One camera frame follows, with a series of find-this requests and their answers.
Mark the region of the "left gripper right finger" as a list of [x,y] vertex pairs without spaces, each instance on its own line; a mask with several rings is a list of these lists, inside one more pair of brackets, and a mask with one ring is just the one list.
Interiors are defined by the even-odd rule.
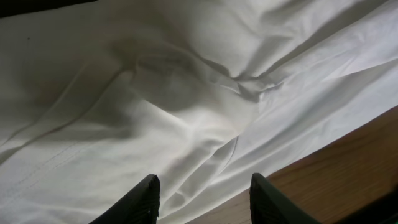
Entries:
[[260,173],[252,175],[249,195],[252,224],[320,224]]

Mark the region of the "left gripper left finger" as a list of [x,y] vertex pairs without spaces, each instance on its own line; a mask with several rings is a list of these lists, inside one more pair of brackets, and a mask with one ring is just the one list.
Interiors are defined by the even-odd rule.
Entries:
[[156,224],[160,207],[160,180],[149,174],[90,224]]

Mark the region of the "white t-shirt with logo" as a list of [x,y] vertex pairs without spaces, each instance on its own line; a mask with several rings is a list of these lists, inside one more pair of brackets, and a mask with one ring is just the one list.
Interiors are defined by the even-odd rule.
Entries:
[[397,2],[95,1],[1,19],[1,222],[145,176],[185,223],[397,105]]

